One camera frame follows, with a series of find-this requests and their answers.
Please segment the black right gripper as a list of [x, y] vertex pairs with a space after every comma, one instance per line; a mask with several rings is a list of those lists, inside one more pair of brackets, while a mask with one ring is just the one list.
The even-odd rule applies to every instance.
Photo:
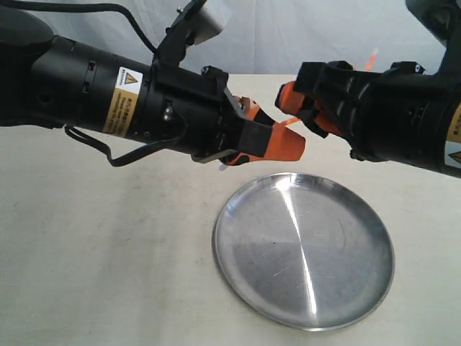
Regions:
[[346, 61], [303, 62], [295, 81], [283, 84], [275, 106], [298, 117], [312, 133], [332, 134], [350, 145], [357, 161], [384, 162], [365, 145], [363, 111], [375, 80], [388, 74], [358, 71]]

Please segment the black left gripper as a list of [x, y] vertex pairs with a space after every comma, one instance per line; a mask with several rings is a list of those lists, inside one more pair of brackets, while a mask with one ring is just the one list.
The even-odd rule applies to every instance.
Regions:
[[205, 164], [221, 161], [237, 167], [254, 161], [299, 161], [305, 151], [305, 138], [285, 125], [275, 122], [252, 98], [231, 94], [228, 73], [212, 66], [202, 69], [201, 76], [214, 81], [218, 104], [210, 121], [211, 133], [205, 147], [192, 160]]

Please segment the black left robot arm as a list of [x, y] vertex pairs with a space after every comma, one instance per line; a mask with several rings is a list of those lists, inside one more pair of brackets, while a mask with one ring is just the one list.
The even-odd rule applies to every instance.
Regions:
[[[119, 12], [118, 4], [1, 3], [1, 125], [62, 128], [122, 167], [164, 149], [199, 163], [297, 161], [305, 139], [227, 87], [226, 72], [183, 69], [187, 49], [219, 35], [229, 18], [220, 1], [191, 1], [179, 10], [145, 65], [62, 37], [38, 12]], [[91, 131], [136, 141], [112, 158]]]

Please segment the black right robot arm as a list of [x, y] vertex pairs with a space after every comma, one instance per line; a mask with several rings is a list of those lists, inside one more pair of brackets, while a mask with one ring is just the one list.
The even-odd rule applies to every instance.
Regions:
[[382, 73], [346, 61], [304, 62], [275, 100], [320, 137], [334, 134], [357, 161], [394, 161], [460, 175], [460, 3], [407, 1], [412, 15], [444, 46], [435, 74], [413, 61]]

